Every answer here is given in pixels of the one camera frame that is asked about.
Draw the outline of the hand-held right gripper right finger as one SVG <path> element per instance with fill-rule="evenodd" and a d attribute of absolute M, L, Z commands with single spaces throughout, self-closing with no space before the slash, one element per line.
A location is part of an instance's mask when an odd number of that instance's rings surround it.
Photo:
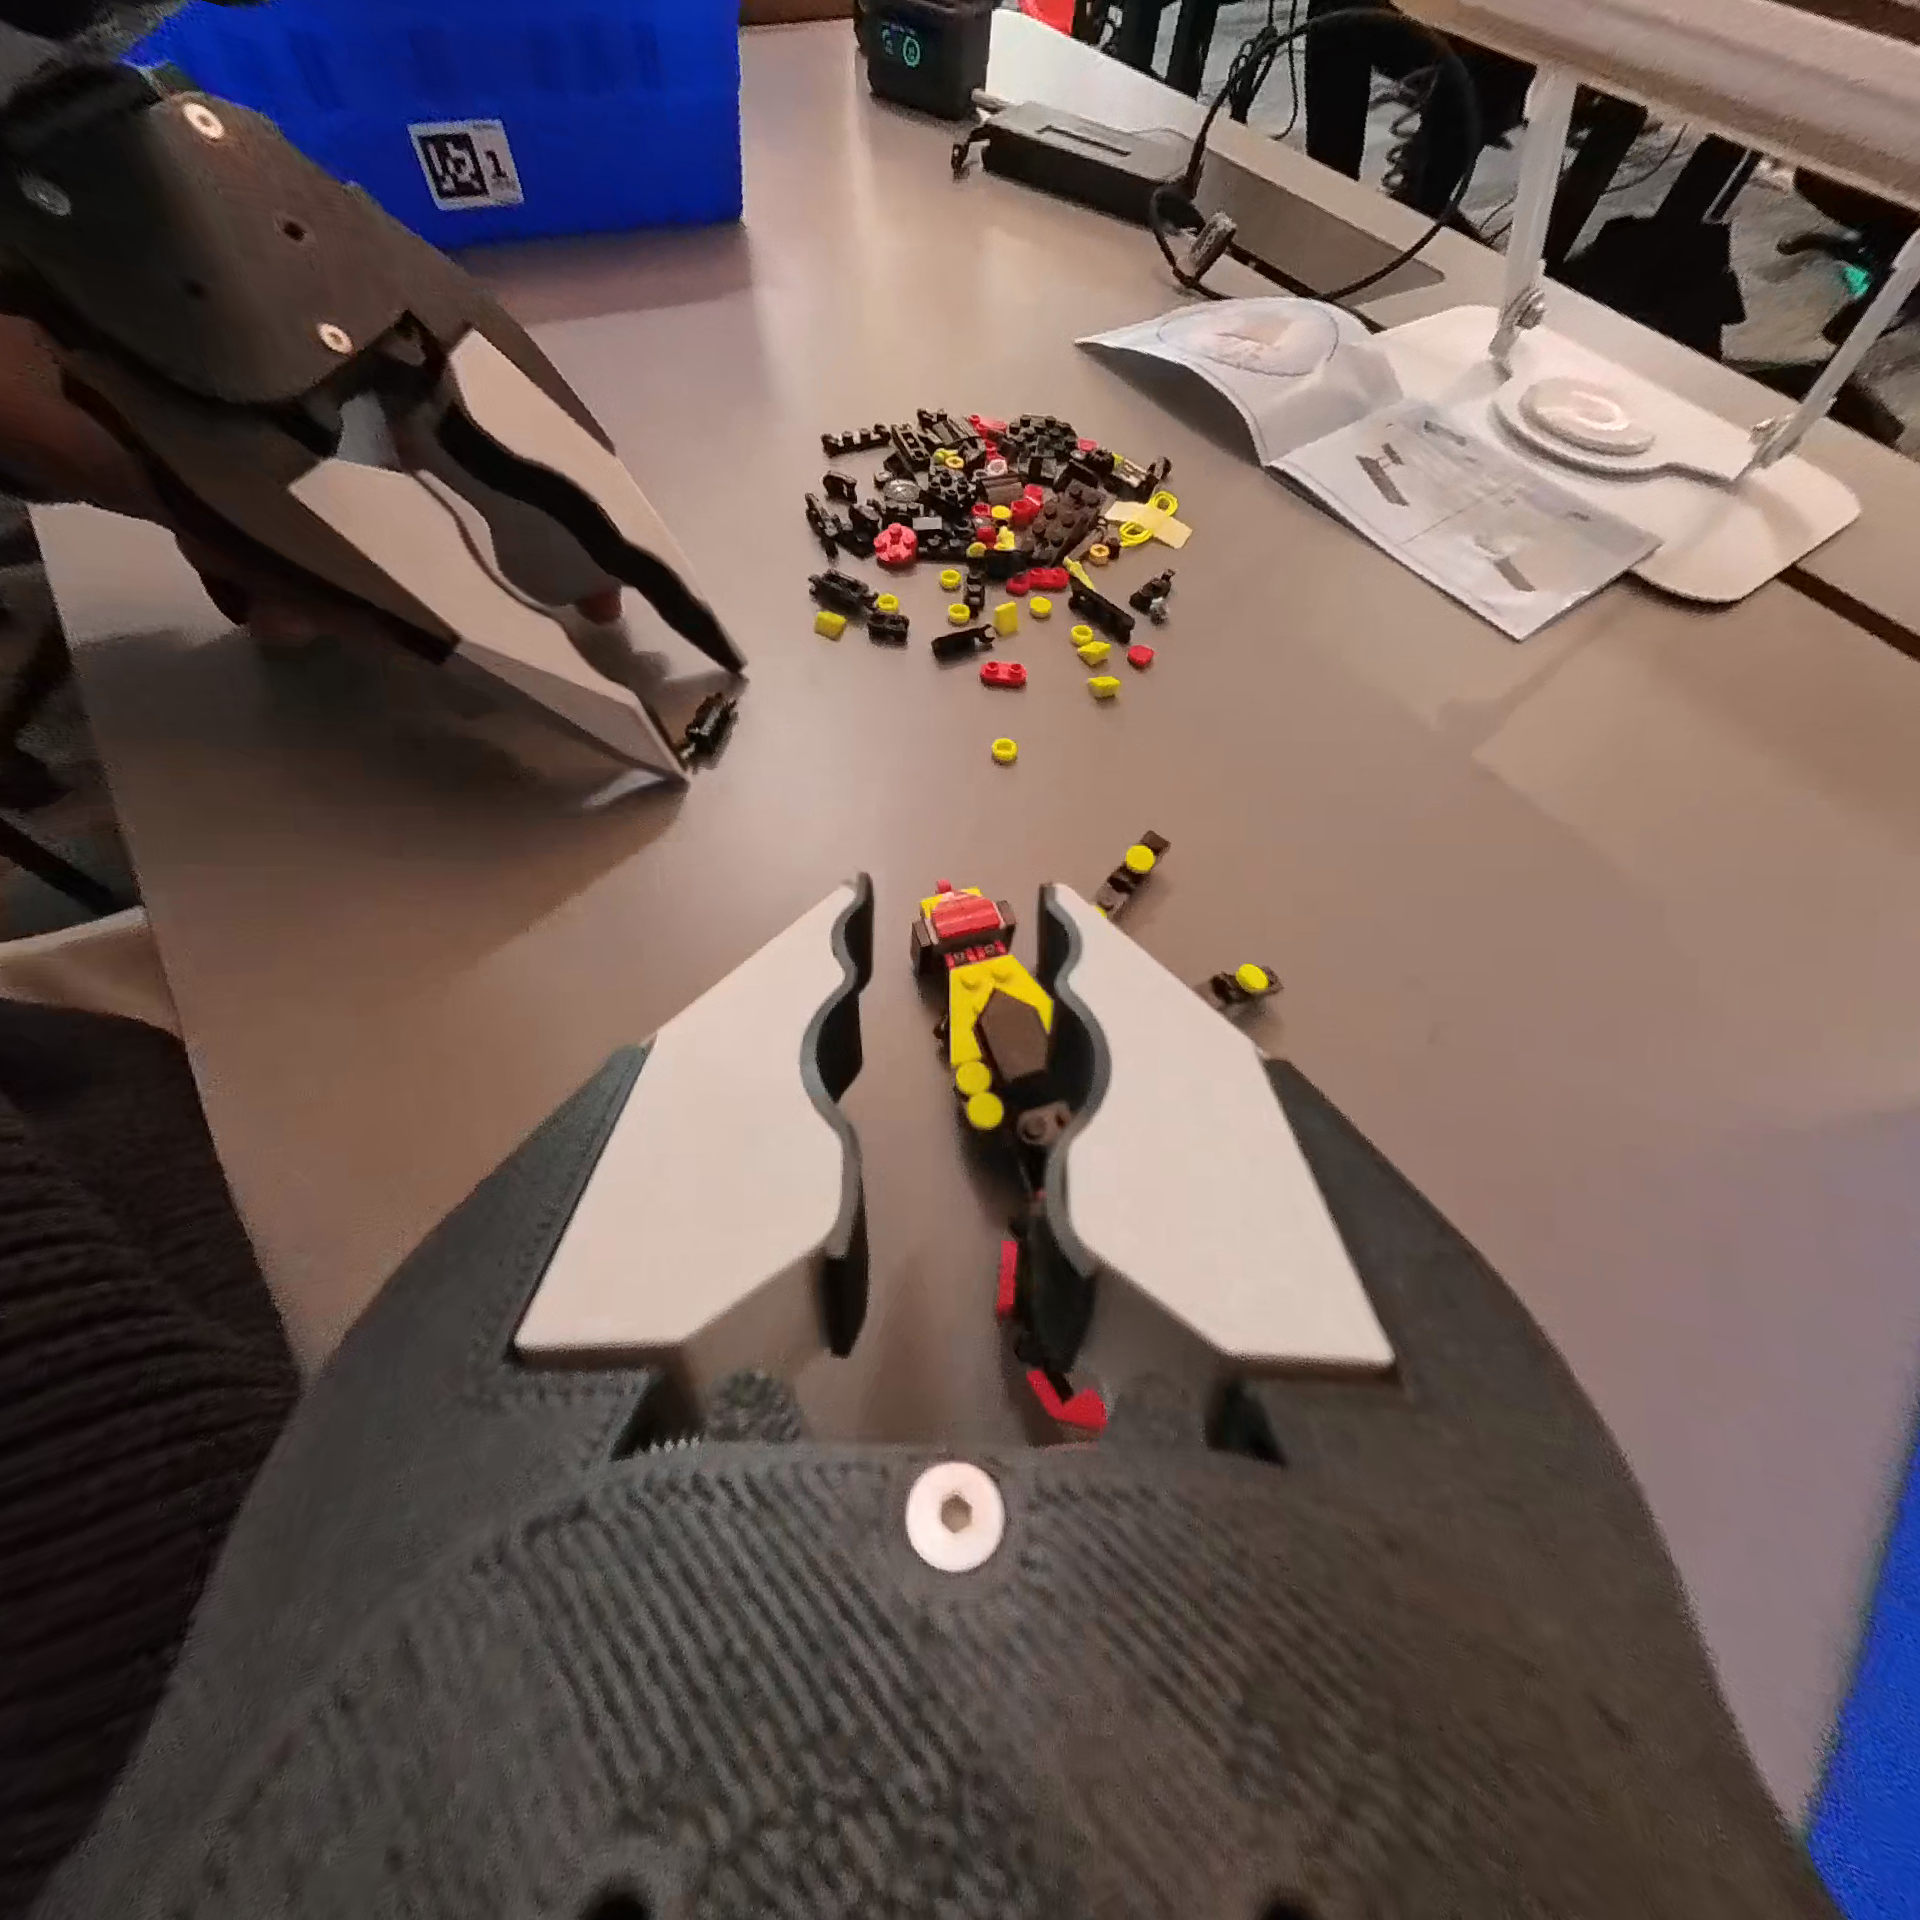
<path fill-rule="evenodd" d="M 1049 1365 L 1112 1409 L 1145 1375 L 1390 1379 L 1259 1046 L 1073 886 L 1041 889 L 1039 927 L 1067 1107 L 1043 1162 Z"/>

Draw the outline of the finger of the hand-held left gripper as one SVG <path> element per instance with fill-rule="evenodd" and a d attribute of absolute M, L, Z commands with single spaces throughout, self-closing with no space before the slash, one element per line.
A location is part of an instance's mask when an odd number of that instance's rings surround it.
<path fill-rule="evenodd" d="M 439 402 L 441 475 L 479 510 L 509 586 L 544 609 L 637 591 L 702 658 L 749 673 L 665 522 L 551 374 L 470 329 L 447 356 Z"/>
<path fill-rule="evenodd" d="M 419 467 L 333 458 L 291 487 L 304 533 L 325 534 L 378 587 L 373 603 L 406 629 L 448 639 L 448 670 L 542 714 L 615 764 L 680 783 L 661 698 L 739 691 L 637 591 L 544 609 L 509 586 L 479 510 Z"/>

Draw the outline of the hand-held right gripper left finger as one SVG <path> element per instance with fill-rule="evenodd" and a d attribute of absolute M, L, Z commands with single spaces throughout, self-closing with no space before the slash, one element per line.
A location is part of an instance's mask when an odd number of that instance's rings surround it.
<path fill-rule="evenodd" d="M 513 1338 L 551 1370 L 655 1365 L 707 1399 L 853 1354 L 871 1241 L 857 1132 L 873 879 L 809 911 L 641 1051 Z"/>

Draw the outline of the pile of lego pieces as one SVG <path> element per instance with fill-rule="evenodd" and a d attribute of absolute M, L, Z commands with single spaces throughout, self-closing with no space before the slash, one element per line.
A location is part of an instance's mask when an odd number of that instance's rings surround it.
<path fill-rule="evenodd" d="M 947 406 L 826 430 L 821 458 L 802 494 L 817 639 L 921 652 L 1017 692 L 1033 683 L 1022 647 L 1056 638 L 1095 707 L 1157 667 L 1194 540 L 1168 460 L 1059 413 Z"/>

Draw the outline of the red yellow black lego figure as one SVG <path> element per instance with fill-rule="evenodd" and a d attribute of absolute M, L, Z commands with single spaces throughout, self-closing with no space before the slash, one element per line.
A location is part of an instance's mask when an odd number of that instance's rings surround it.
<path fill-rule="evenodd" d="M 1139 897 L 1157 862 L 1168 852 L 1163 835 L 1145 831 L 1103 883 L 1088 908 L 1117 925 Z M 1019 1209 L 999 1241 L 994 1319 L 1006 1356 L 1030 1386 L 1041 1410 L 1067 1435 L 1103 1435 L 1112 1396 L 1094 1383 L 1075 1383 L 1067 1348 L 1043 1326 L 1047 1284 L 1059 1249 L 1047 1238 L 1047 1155 L 1078 1119 L 1088 1093 L 1073 1093 L 1062 1066 L 1063 1015 L 1059 986 L 1035 975 L 1015 956 L 1017 916 L 1006 900 L 977 886 L 941 879 L 919 900 L 915 923 L 917 978 L 941 971 L 947 1007 L 933 1036 L 945 1046 L 951 1083 L 969 1132 L 999 1142 L 1022 1186 Z M 1279 980 L 1269 970 L 1241 967 L 1215 973 L 1199 989 L 1226 1019 L 1271 998 Z M 1210 1413 L 1208 1445 L 1216 1452 L 1283 1465 L 1281 1437 L 1245 1380 L 1227 1380 Z"/>

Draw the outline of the lego instruction booklet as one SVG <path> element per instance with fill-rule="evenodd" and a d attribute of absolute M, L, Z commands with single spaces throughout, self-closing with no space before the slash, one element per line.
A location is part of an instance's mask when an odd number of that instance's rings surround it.
<path fill-rule="evenodd" d="M 1080 346 L 1195 377 L 1233 406 L 1262 468 L 1512 639 L 1657 554 L 1650 530 L 1410 396 L 1335 303 L 1181 303 Z"/>

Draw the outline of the person's left hand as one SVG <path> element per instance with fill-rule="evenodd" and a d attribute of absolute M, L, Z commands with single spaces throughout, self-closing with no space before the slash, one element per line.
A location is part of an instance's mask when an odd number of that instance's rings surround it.
<path fill-rule="evenodd" d="M 86 506 L 163 529 L 199 574 L 213 606 L 262 639 L 395 638 L 376 610 L 213 518 L 186 513 L 155 484 L 155 468 L 66 383 L 58 341 L 6 298 L 2 318 L 6 492 L 32 506 Z"/>

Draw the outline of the black office chair base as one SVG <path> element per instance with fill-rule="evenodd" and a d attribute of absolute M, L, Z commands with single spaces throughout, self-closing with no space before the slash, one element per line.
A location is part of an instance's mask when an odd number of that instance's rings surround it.
<path fill-rule="evenodd" d="M 79 675 L 56 595 L 24 501 L 2 501 L 2 850 L 6 863 L 49 886 L 91 918 L 138 906 L 138 889 L 87 870 L 38 837 L 29 821 L 58 810 L 77 786 L 38 751 L 38 729 L 79 694 Z"/>

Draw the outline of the black device with screen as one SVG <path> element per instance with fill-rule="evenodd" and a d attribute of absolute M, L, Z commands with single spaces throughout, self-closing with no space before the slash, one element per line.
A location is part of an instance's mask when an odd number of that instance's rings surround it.
<path fill-rule="evenodd" d="M 994 2 L 856 2 L 856 46 L 871 97 L 943 118 L 971 118 L 993 54 Z"/>

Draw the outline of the black flat power adapter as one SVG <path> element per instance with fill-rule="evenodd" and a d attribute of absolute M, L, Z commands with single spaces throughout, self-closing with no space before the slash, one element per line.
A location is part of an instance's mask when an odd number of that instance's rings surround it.
<path fill-rule="evenodd" d="M 1045 103 L 998 103 L 951 149 L 951 175 L 987 175 L 1147 227 L 1163 185 L 1186 175 L 1191 139 L 1174 127 L 1112 127 Z"/>

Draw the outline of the white desk lamp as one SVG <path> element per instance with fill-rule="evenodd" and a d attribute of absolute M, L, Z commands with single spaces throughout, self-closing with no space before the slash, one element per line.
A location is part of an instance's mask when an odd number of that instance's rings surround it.
<path fill-rule="evenodd" d="M 1915 4 L 1407 4 L 1424 26 L 1534 63 L 1521 198 L 1498 303 L 1387 327 L 1407 396 L 1451 409 L 1542 475 L 1654 534 L 1639 575 L 1729 606 L 1858 516 L 1797 451 L 1919 282 L 1906 237 L 1855 331 L 1785 415 L 1729 422 L 1549 323 L 1545 234 L 1578 84 L 1667 107 L 1879 201 L 1919 206 Z"/>

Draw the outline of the dark office chairs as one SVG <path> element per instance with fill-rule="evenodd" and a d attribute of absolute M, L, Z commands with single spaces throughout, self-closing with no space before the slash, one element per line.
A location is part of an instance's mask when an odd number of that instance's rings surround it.
<path fill-rule="evenodd" d="M 1335 6 L 1413 17 L 1407 4 L 1288 4 L 1285 14 L 1269 4 L 1267 17 L 1288 28 Z M 1254 107 L 1222 113 L 1199 206 L 1233 217 L 1240 246 L 1230 259 L 1241 270 L 1342 306 L 1370 329 L 1501 302 L 1536 70 L 1447 36 L 1479 93 L 1479 137 L 1467 135 L 1451 87 L 1429 91 L 1427 46 L 1387 28 L 1296 42 Z M 1722 359 L 1722 334 L 1745 318 L 1725 212 L 1760 157 L 1770 156 L 1667 107 L 1578 84 L 1545 234 L 1549 302 L 1574 300 L 1578 315 L 1609 306 Z M 1915 235 L 1915 210 L 1790 162 L 1858 201 L 1898 207 L 1905 239 Z M 1829 359 L 1802 363 L 1794 391 L 1783 367 L 1735 370 L 1802 401 Z"/>

